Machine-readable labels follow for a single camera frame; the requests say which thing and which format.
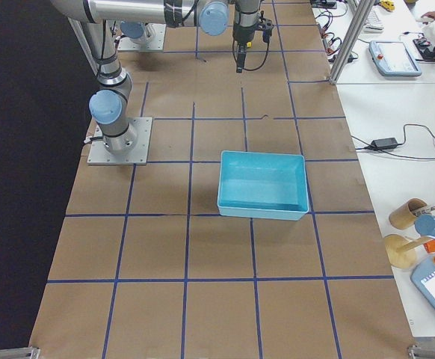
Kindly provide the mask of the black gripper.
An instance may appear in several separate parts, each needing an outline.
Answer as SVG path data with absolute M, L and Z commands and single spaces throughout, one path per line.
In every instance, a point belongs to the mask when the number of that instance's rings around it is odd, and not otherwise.
M 254 40 L 254 33 L 233 33 L 232 52 L 235 56 L 236 72 L 242 73 L 245 68 L 248 43 Z

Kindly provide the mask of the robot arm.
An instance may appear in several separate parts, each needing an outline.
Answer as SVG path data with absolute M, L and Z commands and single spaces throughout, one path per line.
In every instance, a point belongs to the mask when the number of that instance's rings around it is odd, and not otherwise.
M 121 33 L 132 42 L 145 46 L 154 41 L 155 25 L 168 28 L 196 27 L 209 36 L 227 28 L 229 8 L 234 7 L 232 53 L 236 72 L 245 66 L 247 44 L 257 31 L 270 43 L 274 25 L 263 17 L 260 1 L 125 1 L 111 18 L 120 22 Z
M 81 27 L 99 83 L 89 109 L 102 131 L 102 147 L 112 154 L 129 152 L 138 134 L 126 117 L 132 80 L 120 64 L 111 26 L 117 24 L 125 36 L 145 41 L 153 24 L 198 27 L 217 36 L 229 20 L 228 1 L 53 1 L 52 5 Z

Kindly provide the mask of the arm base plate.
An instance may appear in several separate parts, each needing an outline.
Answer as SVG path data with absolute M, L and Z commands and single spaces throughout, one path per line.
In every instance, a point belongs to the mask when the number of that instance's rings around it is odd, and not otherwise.
M 146 165 L 152 133 L 152 117 L 128 117 L 129 127 L 120 137 L 102 133 L 96 125 L 87 157 L 89 165 Z
M 119 52 L 162 52 L 166 25 L 144 22 L 121 22 L 116 38 Z

